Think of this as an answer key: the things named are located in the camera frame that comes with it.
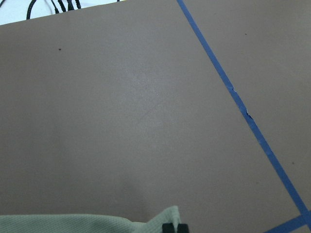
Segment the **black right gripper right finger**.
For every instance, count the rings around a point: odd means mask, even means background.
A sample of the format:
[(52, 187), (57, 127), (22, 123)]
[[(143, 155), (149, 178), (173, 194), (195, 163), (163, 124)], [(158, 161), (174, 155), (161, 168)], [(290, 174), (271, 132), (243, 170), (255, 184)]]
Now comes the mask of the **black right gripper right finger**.
[(184, 223), (178, 224), (177, 233), (189, 233), (188, 224), (184, 224)]

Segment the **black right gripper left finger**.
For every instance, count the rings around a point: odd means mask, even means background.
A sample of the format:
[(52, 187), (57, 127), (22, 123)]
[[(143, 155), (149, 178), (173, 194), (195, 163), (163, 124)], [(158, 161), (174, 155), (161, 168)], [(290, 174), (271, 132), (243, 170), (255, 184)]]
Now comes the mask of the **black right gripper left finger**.
[(173, 223), (164, 223), (162, 224), (162, 233), (174, 233)]

